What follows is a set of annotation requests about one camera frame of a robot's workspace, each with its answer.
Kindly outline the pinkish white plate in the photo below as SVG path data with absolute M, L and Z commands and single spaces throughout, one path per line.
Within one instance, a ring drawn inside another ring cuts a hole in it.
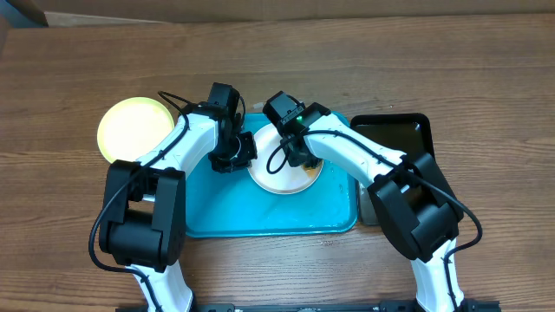
M 275 174 L 269 174 L 266 165 L 271 153 L 278 147 L 281 136 L 277 129 L 268 124 L 254 134 L 257 158 L 251 162 L 248 172 L 263 189 L 276 194 L 293 194 L 311 186 L 319 177 L 309 177 L 302 166 L 291 167 L 288 162 Z

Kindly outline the yellow green plate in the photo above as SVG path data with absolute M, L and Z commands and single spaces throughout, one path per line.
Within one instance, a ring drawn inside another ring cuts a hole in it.
M 132 97 L 103 115 L 97 145 L 109 163 L 134 161 L 152 151 L 173 129 L 173 117 L 164 105 L 151 98 Z

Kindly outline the green yellow sponge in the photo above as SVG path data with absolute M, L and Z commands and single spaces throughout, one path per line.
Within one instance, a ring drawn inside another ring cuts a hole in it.
M 313 177 L 313 176 L 317 176 L 321 172 L 322 166 L 323 166 L 323 161 L 320 160 L 318 163 L 313 162 L 309 164 L 304 164 L 303 170 L 307 173 L 309 177 Z

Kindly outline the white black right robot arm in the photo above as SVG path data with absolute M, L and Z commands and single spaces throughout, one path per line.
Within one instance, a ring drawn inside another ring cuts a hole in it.
M 285 154 L 299 156 L 294 166 L 328 160 L 366 187 L 383 234 L 411 262 L 420 308 L 460 310 L 464 295 L 453 254 L 463 210 L 434 158 L 376 144 L 318 103 L 304 107 L 287 99 L 263 112 Z

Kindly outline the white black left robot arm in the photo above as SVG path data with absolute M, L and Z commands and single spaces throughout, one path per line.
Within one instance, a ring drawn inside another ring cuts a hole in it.
M 152 152 L 109 168 L 103 206 L 88 251 L 107 271 L 135 276 L 146 311 L 192 311 L 179 257 L 186 235 L 186 178 L 208 158 L 215 172 L 248 167 L 256 157 L 253 135 L 242 132 L 240 97 L 180 109 L 177 127 Z

